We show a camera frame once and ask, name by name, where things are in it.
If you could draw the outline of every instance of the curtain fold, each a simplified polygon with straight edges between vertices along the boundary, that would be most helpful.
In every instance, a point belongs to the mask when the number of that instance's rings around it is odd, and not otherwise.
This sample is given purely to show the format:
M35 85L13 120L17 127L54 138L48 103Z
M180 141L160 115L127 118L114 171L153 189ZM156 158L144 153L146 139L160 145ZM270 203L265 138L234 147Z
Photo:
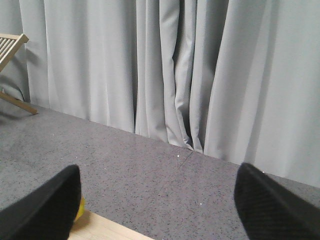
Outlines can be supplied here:
M16 98L320 187L319 1L3 0L0 13L0 32L30 38L0 75Z

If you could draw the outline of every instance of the curtain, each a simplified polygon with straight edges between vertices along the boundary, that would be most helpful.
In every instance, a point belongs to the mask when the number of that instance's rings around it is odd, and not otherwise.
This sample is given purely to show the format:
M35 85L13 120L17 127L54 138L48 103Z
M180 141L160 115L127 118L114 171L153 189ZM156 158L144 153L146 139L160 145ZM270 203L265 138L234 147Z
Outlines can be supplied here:
M1 0L16 98L320 187L317 0Z

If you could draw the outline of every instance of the wooden chair leg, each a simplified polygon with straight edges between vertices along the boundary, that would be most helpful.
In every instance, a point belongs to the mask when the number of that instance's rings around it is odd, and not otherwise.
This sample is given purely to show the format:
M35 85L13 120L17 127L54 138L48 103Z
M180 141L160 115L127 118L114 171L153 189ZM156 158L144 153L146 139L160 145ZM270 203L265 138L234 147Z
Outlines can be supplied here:
M18 106L19 108L21 108L23 110L28 111L29 113L32 113L33 115L38 113L38 111L36 109L34 109L33 107L30 107L29 105L27 105L23 101L15 99L14 97L12 97L6 93L3 93L1 91L0 91L0 98L2 98L3 100L6 100L7 102L9 102L11 104Z

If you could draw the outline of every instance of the wooden slat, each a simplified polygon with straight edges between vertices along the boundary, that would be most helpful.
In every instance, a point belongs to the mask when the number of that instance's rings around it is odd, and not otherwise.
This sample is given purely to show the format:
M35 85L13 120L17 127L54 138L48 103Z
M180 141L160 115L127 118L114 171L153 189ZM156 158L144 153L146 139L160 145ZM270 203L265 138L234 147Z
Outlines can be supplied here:
M7 44L7 46L3 49L3 52L0 53L0 61L1 59L5 56L6 53L9 52L9 49L15 44L15 40L11 39L9 44Z
M11 39L6 39L4 41L4 44L2 45L2 47L0 48L0 53L3 53L6 49L6 47L8 46L8 44L11 42Z
M1 42L0 42L0 53L1 53L1 49L2 47L5 45L5 43L7 42L7 39L6 38L1 38Z
M21 109L24 109L24 110L28 111L29 113L32 113L33 115L38 113L38 111L36 109L34 109L33 107L30 107L29 105L27 105L23 101L15 99L14 97L12 97L12 96L10 96L8 94L5 94L5 93L3 93L1 91L0 91L0 98L3 99L3 100L6 100L9 103L12 103L12 104L18 106Z
M73 225L68 240L152 240L114 221L85 211Z
M19 50L23 43L28 42L26 35L21 34L10 49L4 54L3 58L0 58L0 72L4 69L7 63L13 58L16 52Z
M12 34L6 34L6 33L0 33L0 38L4 39L19 39L21 35L12 35Z

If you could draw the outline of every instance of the gray speckled floor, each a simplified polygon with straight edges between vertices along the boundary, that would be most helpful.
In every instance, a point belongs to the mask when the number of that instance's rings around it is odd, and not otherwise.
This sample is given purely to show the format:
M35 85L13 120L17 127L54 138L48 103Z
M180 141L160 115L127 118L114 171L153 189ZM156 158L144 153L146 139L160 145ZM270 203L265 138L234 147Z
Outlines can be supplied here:
M0 209L78 164L86 208L156 240L247 240L238 166L161 141L0 99ZM320 190L272 176L320 207Z

